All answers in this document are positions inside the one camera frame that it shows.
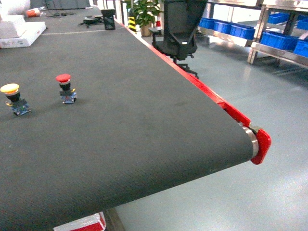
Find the white box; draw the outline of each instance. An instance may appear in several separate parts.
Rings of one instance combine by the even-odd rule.
[[[26,31],[26,22],[22,15],[2,16],[0,21],[0,39],[18,38]]]
[[[29,47],[45,29],[44,22],[26,23],[26,31],[21,37],[0,39],[0,48]]]
[[[53,228],[53,231],[106,231],[103,212]]]

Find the black and yellow striped post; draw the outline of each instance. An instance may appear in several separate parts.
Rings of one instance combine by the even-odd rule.
[[[136,33],[136,22],[132,9],[128,13],[128,28]]]

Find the plant pot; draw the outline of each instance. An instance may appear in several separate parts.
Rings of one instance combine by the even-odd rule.
[[[146,26],[142,26],[141,28],[140,28],[140,30],[141,30],[141,36],[151,36],[151,32],[150,32],[150,30],[149,30],[149,28],[152,26],[152,24],[150,23],[150,24],[148,24],[148,25],[146,25]]]

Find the white wall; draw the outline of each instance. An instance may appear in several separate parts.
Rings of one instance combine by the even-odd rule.
[[[30,8],[30,0],[1,0],[0,14],[24,14]]]
[[[227,21],[229,15],[230,6],[215,5],[213,18]]]
[[[260,10],[244,9],[235,7],[232,21],[234,23],[245,21],[257,21],[260,17]]]

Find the black conveyor belt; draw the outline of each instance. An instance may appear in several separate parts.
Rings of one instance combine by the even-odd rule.
[[[80,12],[48,19],[29,48],[0,50],[0,84],[18,83],[32,109],[15,117],[1,95],[1,231],[47,230],[252,157],[245,131],[204,93],[125,28],[76,29],[93,14]],[[57,34],[62,23],[86,33]],[[73,105],[60,99],[62,73]]]

